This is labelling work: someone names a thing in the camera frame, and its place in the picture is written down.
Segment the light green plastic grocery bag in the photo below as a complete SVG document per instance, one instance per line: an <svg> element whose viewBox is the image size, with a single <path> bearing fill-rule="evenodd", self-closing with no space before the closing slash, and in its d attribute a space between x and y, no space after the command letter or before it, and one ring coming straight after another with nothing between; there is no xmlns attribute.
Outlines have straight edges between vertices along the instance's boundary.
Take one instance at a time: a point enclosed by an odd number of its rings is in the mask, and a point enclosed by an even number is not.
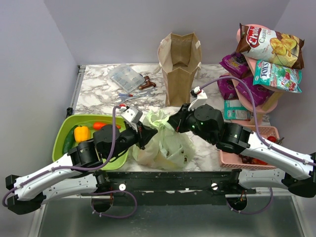
<svg viewBox="0 0 316 237"><path fill-rule="evenodd" d="M132 147L132 157L138 164L163 170L183 170L195 156L192 141L185 133L177 133L167 122L169 116L162 110L149 111L143 124L158 132L141 150Z"/></svg>

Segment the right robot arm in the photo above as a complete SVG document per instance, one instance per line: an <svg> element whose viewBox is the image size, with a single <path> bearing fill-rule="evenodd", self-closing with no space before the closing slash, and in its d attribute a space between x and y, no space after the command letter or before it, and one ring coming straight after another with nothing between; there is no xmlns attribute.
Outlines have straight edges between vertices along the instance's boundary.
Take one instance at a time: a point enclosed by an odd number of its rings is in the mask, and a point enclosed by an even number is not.
<svg viewBox="0 0 316 237"><path fill-rule="evenodd" d="M274 187L304 198L316 195L315 154L292 151L250 128L225 122L221 111L208 104L192 111L189 104L184 104L167 122L176 132L190 131L226 153L256 158L275 166L273 170L240 171L227 181L228 190L234 194L244 188Z"/></svg>

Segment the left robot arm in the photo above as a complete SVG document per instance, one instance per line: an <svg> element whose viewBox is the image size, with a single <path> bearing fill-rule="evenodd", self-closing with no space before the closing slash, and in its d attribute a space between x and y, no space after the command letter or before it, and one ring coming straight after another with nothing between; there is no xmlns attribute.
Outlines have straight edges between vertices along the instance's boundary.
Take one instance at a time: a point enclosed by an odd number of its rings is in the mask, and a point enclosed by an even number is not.
<svg viewBox="0 0 316 237"><path fill-rule="evenodd" d="M136 124L119 131L111 124L93 133L92 139L79 143L54 163L25 176L9 175L9 190L2 199L8 210L28 214L57 198L76 194L104 195L109 182L101 171L111 158L118 157L133 145L144 149L157 130Z"/></svg>

